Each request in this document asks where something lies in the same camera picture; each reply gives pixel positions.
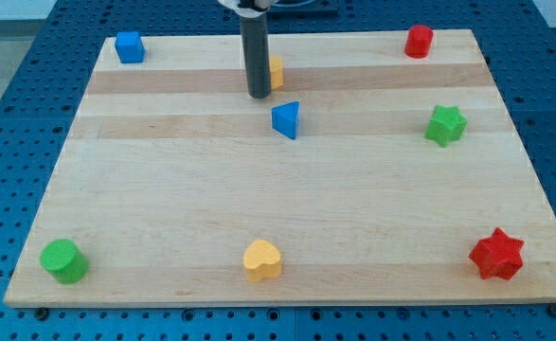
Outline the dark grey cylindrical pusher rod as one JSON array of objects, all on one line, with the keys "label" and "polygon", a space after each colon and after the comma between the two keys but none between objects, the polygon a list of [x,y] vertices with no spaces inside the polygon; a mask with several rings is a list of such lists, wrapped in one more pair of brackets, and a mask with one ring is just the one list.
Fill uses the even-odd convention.
[{"label": "dark grey cylindrical pusher rod", "polygon": [[266,15],[240,19],[248,94],[265,99],[271,94],[271,72]]}]

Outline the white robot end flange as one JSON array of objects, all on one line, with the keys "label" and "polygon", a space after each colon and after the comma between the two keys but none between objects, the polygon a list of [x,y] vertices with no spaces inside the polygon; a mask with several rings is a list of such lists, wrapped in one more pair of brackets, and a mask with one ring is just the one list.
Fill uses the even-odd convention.
[{"label": "white robot end flange", "polygon": [[220,5],[233,10],[242,18],[257,18],[278,2],[279,0],[218,0]]}]

